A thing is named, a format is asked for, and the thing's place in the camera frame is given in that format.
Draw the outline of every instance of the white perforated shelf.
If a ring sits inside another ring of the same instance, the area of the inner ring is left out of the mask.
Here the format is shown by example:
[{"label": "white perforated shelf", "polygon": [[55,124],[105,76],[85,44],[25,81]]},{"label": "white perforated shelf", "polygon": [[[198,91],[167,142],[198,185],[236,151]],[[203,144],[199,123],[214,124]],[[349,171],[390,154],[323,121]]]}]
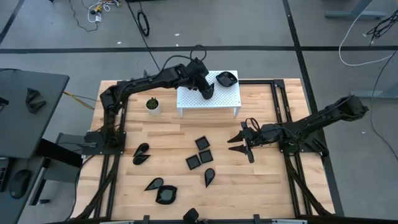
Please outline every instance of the white perforated shelf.
[{"label": "white perforated shelf", "polygon": [[[231,87],[223,87],[216,79],[216,76],[225,71],[209,71],[206,76],[207,82],[211,85],[214,83],[214,94],[209,100],[203,99],[199,91],[189,90],[185,87],[177,89],[177,108],[240,108],[241,94],[239,85],[235,84]],[[231,72],[238,78],[237,71]]]}]

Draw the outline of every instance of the black curved piece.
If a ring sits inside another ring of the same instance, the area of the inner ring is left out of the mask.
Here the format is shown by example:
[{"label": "black curved piece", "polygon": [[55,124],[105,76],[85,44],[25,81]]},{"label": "black curved piece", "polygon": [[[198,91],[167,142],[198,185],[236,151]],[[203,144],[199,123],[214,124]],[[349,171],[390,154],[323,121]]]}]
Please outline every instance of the black curved piece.
[{"label": "black curved piece", "polygon": [[160,177],[157,177],[147,186],[147,188],[145,188],[145,190],[158,189],[159,187],[161,187],[163,185],[163,183],[164,183],[163,179]]},{"label": "black curved piece", "polygon": [[141,145],[138,146],[133,157],[136,157],[136,156],[139,156],[139,155],[145,153],[146,151],[148,151],[148,149],[149,149],[148,143],[142,143]]},{"label": "black curved piece", "polygon": [[157,191],[156,202],[161,205],[170,205],[177,195],[177,188],[171,185],[163,185]]},{"label": "black curved piece", "polygon": [[238,82],[238,79],[231,72],[221,72],[216,76],[216,79],[224,87],[231,87]]},{"label": "black curved piece", "polygon": [[206,187],[209,186],[211,181],[213,181],[214,177],[216,176],[216,172],[212,169],[209,168],[205,172],[205,182],[206,182]]},{"label": "black curved piece", "polygon": [[132,163],[133,163],[134,165],[141,165],[143,162],[145,162],[145,160],[148,159],[149,156],[150,156],[150,155],[139,155],[139,156],[136,156],[136,157],[132,160]]}]

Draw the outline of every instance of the wooden table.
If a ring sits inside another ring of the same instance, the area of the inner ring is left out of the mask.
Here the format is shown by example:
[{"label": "wooden table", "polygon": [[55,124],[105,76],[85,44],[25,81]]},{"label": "wooden table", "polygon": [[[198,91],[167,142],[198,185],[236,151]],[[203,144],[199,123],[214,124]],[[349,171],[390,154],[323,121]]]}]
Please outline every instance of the wooden table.
[{"label": "wooden table", "polygon": [[[116,81],[102,81],[99,93]],[[300,79],[285,79],[287,98],[294,121],[308,116],[308,107]],[[126,149],[121,157],[113,205],[112,220],[181,220],[191,208],[201,218],[241,219],[294,217],[283,155],[277,144],[253,149],[256,162],[250,164],[247,156],[228,148],[227,144],[241,129],[240,122],[256,118],[260,125],[276,123],[276,115],[269,85],[241,85],[242,108],[237,118],[231,109],[186,110],[178,117],[176,94],[173,89],[158,88],[131,95],[127,108]],[[153,117],[145,109],[150,97],[160,101],[162,114]],[[91,129],[103,124],[103,109],[96,104]],[[189,170],[185,159],[198,153],[194,140],[206,136],[214,161]],[[134,151],[143,142],[150,145],[150,158],[140,166],[132,163]],[[322,161],[318,154],[301,153],[308,188],[330,212],[334,212]],[[76,207],[72,217],[78,215],[98,189],[103,156],[96,156],[83,168],[77,188]],[[214,181],[205,188],[204,172],[213,168]],[[165,185],[178,188],[177,198],[171,205],[155,202],[156,190],[144,191],[156,177]],[[300,210],[305,213],[299,188]],[[101,214],[105,214],[107,192]]]}]

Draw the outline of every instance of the cable bundle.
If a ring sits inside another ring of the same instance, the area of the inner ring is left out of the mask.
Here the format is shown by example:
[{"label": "cable bundle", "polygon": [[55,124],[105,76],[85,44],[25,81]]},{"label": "cable bundle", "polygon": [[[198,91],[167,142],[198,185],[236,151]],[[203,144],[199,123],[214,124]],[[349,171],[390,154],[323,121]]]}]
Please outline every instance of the cable bundle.
[{"label": "cable bundle", "polygon": [[372,35],[372,39],[369,43],[369,46],[372,44],[374,39],[378,39],[383,36],[386,32],[388,32],[391,27],[398,22],[398,10],[396,10],[390,17],[384,19],[379,22],[377,26],[373,29],[369,30],[366,35]]}]

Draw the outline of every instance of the gray floor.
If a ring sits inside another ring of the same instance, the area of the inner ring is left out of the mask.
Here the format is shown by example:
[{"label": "gray floor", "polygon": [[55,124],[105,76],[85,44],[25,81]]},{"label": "gray floor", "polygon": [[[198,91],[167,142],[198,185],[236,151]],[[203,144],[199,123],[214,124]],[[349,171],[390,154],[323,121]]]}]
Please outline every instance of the gray floor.
[{"label": "gray floor", "polygon": [[[86,11],[79,0],[71,0],[83,26]],[[89,5],[95,0],[85,0]],[[304,45],[339,45],[349,21],[330,21],[325,9],[351,9],[356,1],[289,1],[299,41]],[[11,15],[16,1],[0,0],[0,29]],[[143,2],[150,21],[148,44],[153,47],[203,45],[284,45],[292,46],[282,1],[278,0],[166,0]],[[371,9],[391,14],[395,0],[375,1]],[[367,45],[363,37],[377,22],[359,22],[345,45]],[[393,27],[375,45],[398,45]],[[103,15],[96,32],[86,33],[76,26],[67,0],[26,0],[0,49],[52,49],[82,47],[143,47],[126,5],[112,7]],[[174,54],[155,52],[159,64]],[[337,52],[304,52],[308,74],[319,108],[334,103],[350,90],[371,89],[385,62],[363,67],[343,65]],[[391,52],[343,52],[347,62],[375,60]],[[391,60],[378,89],[396,83],[398,58]],[[185,61],[176,59],[175,63]],[[301,78],[295,52],[212,51],[205,60],[210,70],[238,70],[240,78]],[[0,67],[14,67],[70,76],[67,91],[96,97],[101,80],[140,77],[145,69],[155,73],[150,55],[143,53],[81,54],[0,54]],[[369,100],[363,100],[369,106]],[[395,118],[396,101],[376,100],[374,123],[379,132],[398,147]],[[93,112],[63,96],[45,133],[54,141],[58,133],[85,134]],[[346,216],[398,219],[398,162],[387,146],[371,131],[369,113],[359,121],[340,122],[325,129],[335,169],[338,190]],[[20,223],[45,223],[65,219],[73,203],[73,185],[47,182],[43,198],[51,204],[27,206]]]}]

